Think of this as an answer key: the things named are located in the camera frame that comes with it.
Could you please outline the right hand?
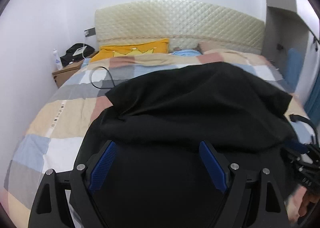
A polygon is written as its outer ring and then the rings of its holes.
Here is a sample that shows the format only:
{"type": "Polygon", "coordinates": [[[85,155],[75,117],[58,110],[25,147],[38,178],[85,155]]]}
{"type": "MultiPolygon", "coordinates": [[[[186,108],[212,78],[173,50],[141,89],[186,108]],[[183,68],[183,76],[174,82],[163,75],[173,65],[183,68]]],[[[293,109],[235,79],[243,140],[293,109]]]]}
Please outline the right hand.
{"type": "Polygon", "coordinates": [[[289,222],[291,224],[296,223],[299,217],[306,215],[310,203],[316,204],[318,202],[319,195],[315,195],[305,187],[299,186],[285,203],[289,222]]]}

